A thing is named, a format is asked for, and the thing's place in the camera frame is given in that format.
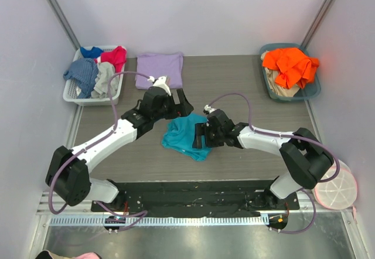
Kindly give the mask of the teal t shirt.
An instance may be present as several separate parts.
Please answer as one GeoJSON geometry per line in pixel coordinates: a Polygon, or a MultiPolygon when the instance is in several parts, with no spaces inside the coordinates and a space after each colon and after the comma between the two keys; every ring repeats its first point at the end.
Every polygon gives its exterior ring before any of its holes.
{"type": "Polygon", "coordinates": [[[212,149],[206,146],[196,149],[192,145],[195,138],[195,124],[206,121],[206,117],[194,113],[187,117],[173,119],[167,125],[161,144],[164,148],[176,150],[195,161],[204,161],[212,149]]]}

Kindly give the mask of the orange t shirt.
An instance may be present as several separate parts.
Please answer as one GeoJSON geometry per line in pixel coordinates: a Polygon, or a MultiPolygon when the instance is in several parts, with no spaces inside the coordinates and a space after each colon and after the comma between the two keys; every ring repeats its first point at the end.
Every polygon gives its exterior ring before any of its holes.
{"type": "Polygon", "coordinates": [[[262,66],[270,72],[271,82],[284,89],[304,89],[313,83],[319,59],[307,56],[299,48],[277,48],[261,56],[262,66]]]}

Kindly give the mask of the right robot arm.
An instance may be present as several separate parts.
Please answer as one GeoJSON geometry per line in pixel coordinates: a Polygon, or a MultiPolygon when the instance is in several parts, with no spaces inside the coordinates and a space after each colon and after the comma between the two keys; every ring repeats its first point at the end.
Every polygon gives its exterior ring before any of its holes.
{"type": "Polygon", "coordinates": [[[313,189],[324,182],[325,173],[334,164],[334,157],[306,128],[295,132],[276,132],[256,128],[248,123],[235,124],[220,109],[208,109],[206,122],[195,124],[192,146],[217,148],[232,146],[239,149],[256,149],[279,156],[287,172],[273,180],[253,203],[280,208],[286,198],[300,189],[313,189]]]}

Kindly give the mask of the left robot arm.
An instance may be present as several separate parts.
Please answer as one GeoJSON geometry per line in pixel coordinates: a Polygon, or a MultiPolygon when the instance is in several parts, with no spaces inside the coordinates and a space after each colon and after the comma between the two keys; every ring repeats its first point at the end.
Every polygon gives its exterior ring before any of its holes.
{"type": "Polygon", "coordinates": [[[165,89],[151,87],[136,107],[125,112],[111,128],[73,149],[57,148],[46,176],[50,190],[69,206],[90,200],[114,212],[121,210],[126,202],[124,189],[112,180],[91,178],[90,173],[115,151],[152,130],[157,121],[187,117],[194,108],[183,89],[176,92],[178,103],[165,89]]]}

